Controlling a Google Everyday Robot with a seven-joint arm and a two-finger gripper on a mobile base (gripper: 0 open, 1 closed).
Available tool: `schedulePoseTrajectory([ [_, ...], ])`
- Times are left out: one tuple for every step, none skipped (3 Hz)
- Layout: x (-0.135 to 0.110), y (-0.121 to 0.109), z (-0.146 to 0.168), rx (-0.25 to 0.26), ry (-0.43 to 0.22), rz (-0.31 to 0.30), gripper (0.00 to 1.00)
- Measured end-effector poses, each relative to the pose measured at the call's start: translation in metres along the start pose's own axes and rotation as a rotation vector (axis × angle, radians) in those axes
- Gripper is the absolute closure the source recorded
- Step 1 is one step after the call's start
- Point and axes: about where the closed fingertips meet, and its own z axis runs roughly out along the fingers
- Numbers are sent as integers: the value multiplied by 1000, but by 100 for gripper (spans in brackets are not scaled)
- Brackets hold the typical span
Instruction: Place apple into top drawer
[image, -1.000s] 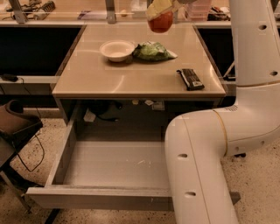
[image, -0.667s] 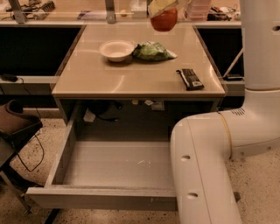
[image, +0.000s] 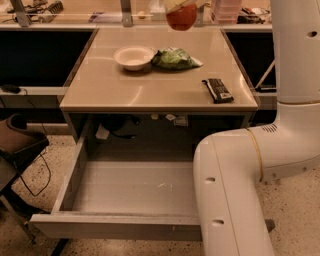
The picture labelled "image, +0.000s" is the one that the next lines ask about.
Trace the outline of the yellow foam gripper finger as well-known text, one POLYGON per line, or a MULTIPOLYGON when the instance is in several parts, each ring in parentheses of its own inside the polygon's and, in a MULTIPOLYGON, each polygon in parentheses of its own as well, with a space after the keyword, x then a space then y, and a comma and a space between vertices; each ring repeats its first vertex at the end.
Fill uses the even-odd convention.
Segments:
POLYGON ((164 0, 167 14, 180 10, 182 7, 195 4, 197 8, 205 5, 209 0, 164 0))

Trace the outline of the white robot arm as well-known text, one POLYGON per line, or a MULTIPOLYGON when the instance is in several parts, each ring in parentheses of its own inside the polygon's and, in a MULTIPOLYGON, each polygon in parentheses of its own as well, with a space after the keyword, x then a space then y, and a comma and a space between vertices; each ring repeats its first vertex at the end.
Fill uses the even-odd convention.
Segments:
POLYGON ((197 146, 193 176, 205 256, 274 256, 255 185, 320 165, 320 0, 270 0, 277 116, 197 146))

